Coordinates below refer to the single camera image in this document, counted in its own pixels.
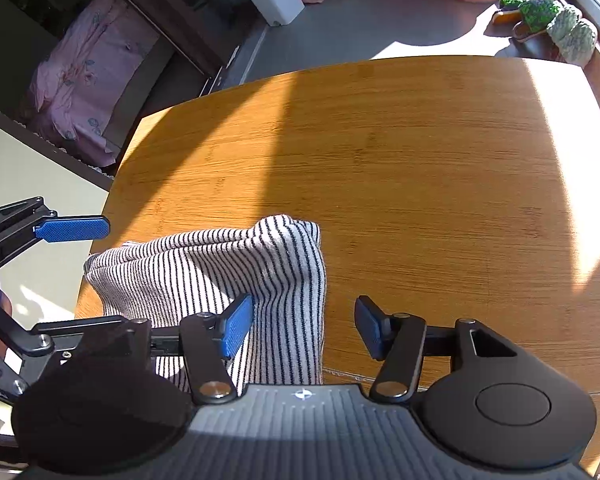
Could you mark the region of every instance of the bolt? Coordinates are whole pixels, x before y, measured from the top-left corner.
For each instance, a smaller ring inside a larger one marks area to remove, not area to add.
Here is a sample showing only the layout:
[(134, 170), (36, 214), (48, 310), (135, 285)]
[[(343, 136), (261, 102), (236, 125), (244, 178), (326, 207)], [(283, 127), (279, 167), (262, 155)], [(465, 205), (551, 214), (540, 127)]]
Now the bolt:
[(397, 381), (384, 381), (376, 384), (375, 390), (383, 397), (401, 397), (409, 391), (404, 384)]
[(47, 334), (40, 334), (40, 346), (49, 348), (51, 346), (51, 338)]
[(231, 386), (221, 381), (209, 381), (200, 386), (200, 393), (205, 397), (222, 399), (231, 393)]
[(22, 395), (24, 390), (27, 389), (27, 385), (23, 381), (16, 379), (13, 381), (13, 389), (18, 395)]

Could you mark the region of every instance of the pink bedsheet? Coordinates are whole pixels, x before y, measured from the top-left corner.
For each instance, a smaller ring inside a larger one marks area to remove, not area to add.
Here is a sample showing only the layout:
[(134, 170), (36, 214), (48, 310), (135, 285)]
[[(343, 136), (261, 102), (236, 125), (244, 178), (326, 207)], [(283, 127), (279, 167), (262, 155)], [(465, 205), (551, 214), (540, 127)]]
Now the pink bedsheet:
[(104, 167), (117, 149), (102, 137), (126, 84), (158, 33), (125, 0), (93, 0), (71, 24), (29, 87), (30, 129)]

